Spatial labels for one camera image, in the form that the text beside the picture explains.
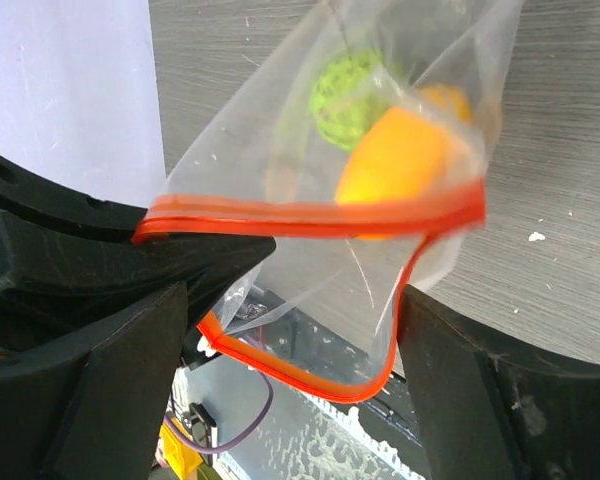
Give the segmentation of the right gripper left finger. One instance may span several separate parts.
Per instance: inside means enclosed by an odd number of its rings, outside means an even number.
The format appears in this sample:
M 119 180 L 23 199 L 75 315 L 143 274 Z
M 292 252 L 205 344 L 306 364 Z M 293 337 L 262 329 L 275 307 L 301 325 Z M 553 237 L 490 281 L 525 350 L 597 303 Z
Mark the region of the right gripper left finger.
M 0 479 L 146 479 L 187 327 L 183 283 L 0 360 Z

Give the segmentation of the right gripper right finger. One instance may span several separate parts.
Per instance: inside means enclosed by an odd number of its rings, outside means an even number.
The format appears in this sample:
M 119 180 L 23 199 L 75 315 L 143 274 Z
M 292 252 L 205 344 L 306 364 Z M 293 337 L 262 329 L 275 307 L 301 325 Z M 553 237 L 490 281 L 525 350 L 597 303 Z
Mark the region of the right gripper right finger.
M 398 347 L 433 479 L 600 479 L 600 365 L 400 298 Z

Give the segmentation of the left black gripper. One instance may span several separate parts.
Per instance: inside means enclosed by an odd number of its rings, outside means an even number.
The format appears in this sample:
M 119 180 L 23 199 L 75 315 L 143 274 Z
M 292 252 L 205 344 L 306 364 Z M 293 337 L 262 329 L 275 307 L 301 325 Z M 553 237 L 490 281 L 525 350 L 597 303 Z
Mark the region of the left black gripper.
M 185 344 L 271 237 L 194 234 L 134 245 L 141 207 L 99 200 L 0 156 L 0 350 L 31 350 L 181 282 Z

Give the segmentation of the orange mango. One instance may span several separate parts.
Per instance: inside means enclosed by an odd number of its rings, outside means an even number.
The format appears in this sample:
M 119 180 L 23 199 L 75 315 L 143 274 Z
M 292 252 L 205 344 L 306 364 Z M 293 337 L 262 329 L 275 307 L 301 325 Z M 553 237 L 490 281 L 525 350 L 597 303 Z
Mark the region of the orange mango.
M 335 192 L 335 202 L 412 202 L 471 166 L 472 152 L 446 127 L 412 111 L 389 108 L 353 150 Z

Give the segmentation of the clear orange zip bag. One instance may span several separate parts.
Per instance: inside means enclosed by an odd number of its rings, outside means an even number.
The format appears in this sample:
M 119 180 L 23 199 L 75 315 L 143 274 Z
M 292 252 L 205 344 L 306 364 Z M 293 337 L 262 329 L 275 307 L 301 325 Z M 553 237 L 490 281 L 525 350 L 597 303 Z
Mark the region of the clear orange zip bag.
M 276 248 L 220 297 L 199 329 L 216 351 L 270 375 L 274 358 L 241 340 L 254 285 L 368 351 L 387 300 L 454 267 L 486 218 L 519 1 L 321 1 L 192 142 L 140 221 L 137 243 L 179 234 L 271 237 Z M 349 204 L 335 192 L 352 151 L 326 141 L 308 103 L 335 58 L 377 49 L 373 91 L 442 125 L 471 166 L 412 202 Z

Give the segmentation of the green bumpy fruit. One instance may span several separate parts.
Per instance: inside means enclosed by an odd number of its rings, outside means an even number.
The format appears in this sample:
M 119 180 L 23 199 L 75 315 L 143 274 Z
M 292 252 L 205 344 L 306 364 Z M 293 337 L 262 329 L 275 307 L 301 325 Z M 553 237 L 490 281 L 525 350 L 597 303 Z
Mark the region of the green bumpy fruit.
M 308 108 L 326 141 L 352 151 L 384 114 L 388 105 L 373 91 L 371 80 L 383 60 L 377 49 L 346 53 L 320 73 Z

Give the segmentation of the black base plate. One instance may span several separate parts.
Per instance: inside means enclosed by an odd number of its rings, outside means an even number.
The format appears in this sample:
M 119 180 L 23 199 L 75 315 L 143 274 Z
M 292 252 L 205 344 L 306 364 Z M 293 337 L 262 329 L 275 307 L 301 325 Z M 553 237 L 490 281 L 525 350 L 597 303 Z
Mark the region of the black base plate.
M 238 314 L 241 340 L 274 358 L 272 377 L 340 404 L 366 401 L 383 390 L 397 352 L 395 299 L 387 300 L 368 351 L 270 290 L 251 287 Z

